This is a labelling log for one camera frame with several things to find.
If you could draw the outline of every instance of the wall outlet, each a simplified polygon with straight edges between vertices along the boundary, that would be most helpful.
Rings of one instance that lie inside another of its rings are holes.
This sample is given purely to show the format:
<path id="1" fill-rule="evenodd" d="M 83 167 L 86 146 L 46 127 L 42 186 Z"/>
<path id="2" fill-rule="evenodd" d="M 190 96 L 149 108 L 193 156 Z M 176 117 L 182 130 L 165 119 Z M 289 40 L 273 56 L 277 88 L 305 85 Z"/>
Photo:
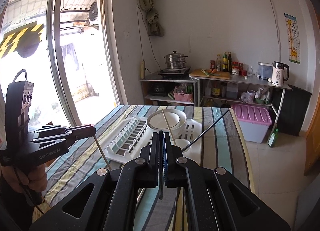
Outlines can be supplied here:
<path id="1" fill-rule="evenodd" d="M 141 62 L 141 79 L 144 79 L 144 76 L 145 76 L 145 67 L 146 67 L 146 62 L 145 61 L 142 61 Z"/>

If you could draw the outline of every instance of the pink lid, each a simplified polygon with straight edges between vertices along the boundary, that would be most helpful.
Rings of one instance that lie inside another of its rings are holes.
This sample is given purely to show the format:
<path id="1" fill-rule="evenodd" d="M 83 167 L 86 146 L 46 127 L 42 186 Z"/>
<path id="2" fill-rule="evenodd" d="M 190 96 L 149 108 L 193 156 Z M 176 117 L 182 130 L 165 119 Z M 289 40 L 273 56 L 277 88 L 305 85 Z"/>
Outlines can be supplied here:
<path id="1" fill-rule="evenodd" d="M 272 124 L 269 112 L 265 108 L 242 104 L 233 104 L 231 108 L 234 110 L 239 121 L 264 125 Z"/>

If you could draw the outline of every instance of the giraffe poster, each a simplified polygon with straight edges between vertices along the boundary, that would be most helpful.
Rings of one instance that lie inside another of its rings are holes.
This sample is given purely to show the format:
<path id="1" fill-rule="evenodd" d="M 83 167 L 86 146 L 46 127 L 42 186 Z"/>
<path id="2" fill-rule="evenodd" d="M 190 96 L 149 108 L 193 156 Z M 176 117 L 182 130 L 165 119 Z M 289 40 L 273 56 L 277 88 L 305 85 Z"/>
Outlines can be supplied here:
<path id="1" fill-rule="evenodd" d="M 289 39 L 289 61 L 300 64 L 300 39 L 297 19 L 284 14 Z"/>

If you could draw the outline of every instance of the green detergent bottle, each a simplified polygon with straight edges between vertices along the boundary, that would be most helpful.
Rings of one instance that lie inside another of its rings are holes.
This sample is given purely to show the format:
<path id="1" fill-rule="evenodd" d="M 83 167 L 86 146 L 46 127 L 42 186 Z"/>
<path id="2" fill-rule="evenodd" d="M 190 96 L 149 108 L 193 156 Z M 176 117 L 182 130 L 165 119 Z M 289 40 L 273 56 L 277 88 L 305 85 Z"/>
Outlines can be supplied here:
<path id="1" fill-rule="evenodd" d="M 270 140 L 268 142 L 268 145 L 270 147 L 274 147 L 275 144 L 276 144 L 276 141 L 278 139 L 278 134 L 279 134 L 279 130 L 278 129 L 275 129 L 270 137 Z"/>

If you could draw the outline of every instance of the electric kettle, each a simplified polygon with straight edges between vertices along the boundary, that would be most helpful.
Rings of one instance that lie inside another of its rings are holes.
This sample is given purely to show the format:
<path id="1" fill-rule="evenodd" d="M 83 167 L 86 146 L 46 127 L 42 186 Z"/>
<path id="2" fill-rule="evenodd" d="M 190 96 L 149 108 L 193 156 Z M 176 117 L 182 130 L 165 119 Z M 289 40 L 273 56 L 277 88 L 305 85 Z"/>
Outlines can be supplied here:
<path id="1" fill-rule="evenodd" d="M 282 86 L 283 82 L 289 79 L 289 66 L 278 61 L 275 61 L 272 64 L 272 84 L 276 86 Z M 284 68 L 287 69 L 287 78 L 284 78 Z"/>

